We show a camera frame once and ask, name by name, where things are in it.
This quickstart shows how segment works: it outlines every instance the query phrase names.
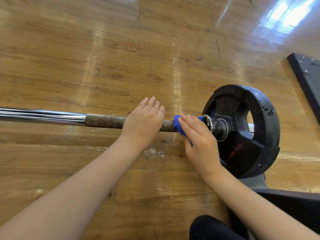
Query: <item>weight plate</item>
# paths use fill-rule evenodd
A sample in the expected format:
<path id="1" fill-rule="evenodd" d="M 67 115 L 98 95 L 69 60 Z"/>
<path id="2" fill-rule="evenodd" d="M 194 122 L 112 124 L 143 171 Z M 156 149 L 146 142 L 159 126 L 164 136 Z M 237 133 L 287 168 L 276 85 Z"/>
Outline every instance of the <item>weight plate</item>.
<path id="1" fill-rule="evenodd" d="M 251 112 L 254 134 L 249 130 Z M 218 141 L 220 158 L 226 169 L 237 178 L 264 173 L 279 153 L 280 123 L 270 100 L 258 89 L 225 85 L 214 91 L 203 115 L 229 121 L 229 135 Z"/>

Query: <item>wooden floor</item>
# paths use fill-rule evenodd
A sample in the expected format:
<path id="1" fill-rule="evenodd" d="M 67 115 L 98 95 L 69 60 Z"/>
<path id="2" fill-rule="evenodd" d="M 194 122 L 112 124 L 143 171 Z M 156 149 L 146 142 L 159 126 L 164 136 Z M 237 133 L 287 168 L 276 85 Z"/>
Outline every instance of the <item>wooden floor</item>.
<path id="1" fill-rule="evenodd" d="M 173 119 L 201 115 L 222 85 L 253 86 L 281 123 L 267 185 L 320 193 L 320 126 L 285 59 L 320 59 L 319 7 L 320 0 L 0 0 L 0 106 L 126 116 L 155 96 Z M 119 133 L 1 121 L 0 224 Z M 83 239 L 187 239 L 201 214 L 228 222 L 181 137 L 162 132 Z"/>

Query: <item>person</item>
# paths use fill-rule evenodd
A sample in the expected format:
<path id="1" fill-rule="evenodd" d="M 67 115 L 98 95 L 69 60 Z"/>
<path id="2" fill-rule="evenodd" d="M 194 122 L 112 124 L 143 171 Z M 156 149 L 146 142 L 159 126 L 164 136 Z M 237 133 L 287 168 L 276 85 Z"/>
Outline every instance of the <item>person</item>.
<path id="1" fill-rule="evenodd" d="M 165 108 L 145 98 L 104 153 L 0 228 L 0 239 L 79 239 L 114 185 L 155 140 Z M 222 167 L 217 140 L 198 118 L 178 119 L 186 156 L 208 186 L 258 239 L 319 239 L 318 235 L 246 187 Z M 218 219 L 200 216 L 190 239 L 242 239 Z"/>

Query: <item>barbell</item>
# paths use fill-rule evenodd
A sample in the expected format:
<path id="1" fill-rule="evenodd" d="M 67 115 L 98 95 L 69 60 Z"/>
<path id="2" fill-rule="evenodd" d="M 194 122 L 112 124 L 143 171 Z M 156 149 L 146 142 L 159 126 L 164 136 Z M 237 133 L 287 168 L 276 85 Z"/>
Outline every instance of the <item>barbell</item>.
<path id="1" fill-rule="evenodd" d="M 247 122 L 251 112 L 254 124 Z M 280 123 L 270 100 L 258 89 L 225 85 L 203 109 L 203 122 L 218 141 L 222 165 L 237 178 L 264 173 L 279 153 Z M 0 120 L 122 129 L 126 117 L 48 110 L 0 108 Z M 177 132 L 164 120 L 160 131 Z"/>

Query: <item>knurled grip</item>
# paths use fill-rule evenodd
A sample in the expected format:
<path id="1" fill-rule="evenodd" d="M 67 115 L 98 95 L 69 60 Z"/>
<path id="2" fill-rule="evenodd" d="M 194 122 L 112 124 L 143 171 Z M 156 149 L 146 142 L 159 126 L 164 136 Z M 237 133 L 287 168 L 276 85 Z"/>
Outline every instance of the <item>knurled grip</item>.
<path id="1" fill-rule="evenodd" d="M 122 129 L 125 120 L 126 117 L 123 116 L 88 113 L 85 117 L 85 126 Z M 172 120 L 164 120 L 160 131 L 177 132 L 177 130 L 174 128 L 174 122 Z"/>

